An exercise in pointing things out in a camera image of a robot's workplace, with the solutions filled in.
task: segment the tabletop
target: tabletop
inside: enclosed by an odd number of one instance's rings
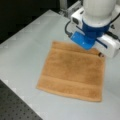
[[[100,103],[65,98],[36,89],[52,41],[70,42],[64,33],[67,21],[49,10],[1,44],[0,79],[43,120],[119,120],[120,54],[114,59],[106,59]]]

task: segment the table surface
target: table surface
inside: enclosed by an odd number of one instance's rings
[[[70,42],[64,33],[67,21],[49,10],[1,44],[0,79],[44,120],[119,120],[120,54],[106,60],[101,103],[65,98],[36,89],[52,41]]]

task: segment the towel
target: towel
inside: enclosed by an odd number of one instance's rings
[[[52,43],[37,88],[52,94],[92,102],[102,100],[105,58],[96,49],[73,43]]]

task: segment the white surface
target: white surface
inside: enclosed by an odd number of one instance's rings
[[[104,27],[112,19],[117,0],[84,0],[84,22],[91,27]]]
[[[43,120],[120,120],[120,54],[106,61],[101,103],[56,96],[35,88],[52,41],[69,41],[64,33],[67,21],[48,11],[0,45],[0,78]]]

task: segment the tan towel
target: tan towel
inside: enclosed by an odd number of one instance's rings
[[[87,101],[102,100],[105,58],[73,43],[53,42],[37,88]]]

